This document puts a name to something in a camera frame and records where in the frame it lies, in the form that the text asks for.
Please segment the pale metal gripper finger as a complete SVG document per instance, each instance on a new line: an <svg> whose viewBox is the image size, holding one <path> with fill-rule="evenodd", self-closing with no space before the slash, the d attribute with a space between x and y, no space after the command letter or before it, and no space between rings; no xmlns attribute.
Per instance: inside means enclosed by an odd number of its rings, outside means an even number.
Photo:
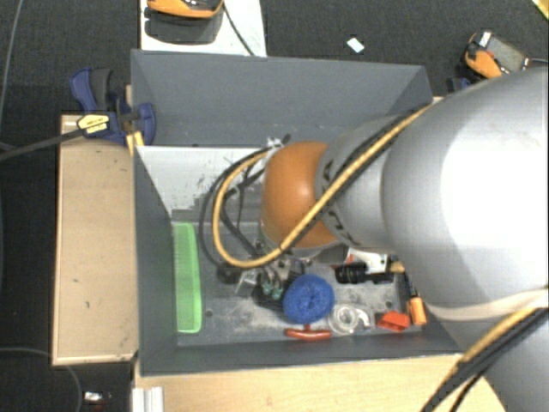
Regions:
<svg viewBox="0 0 549 412"><path fill-rule="evenodd" d="M250 294L257 285L257 269L245 270L238 279L235 294Z"/></svg>

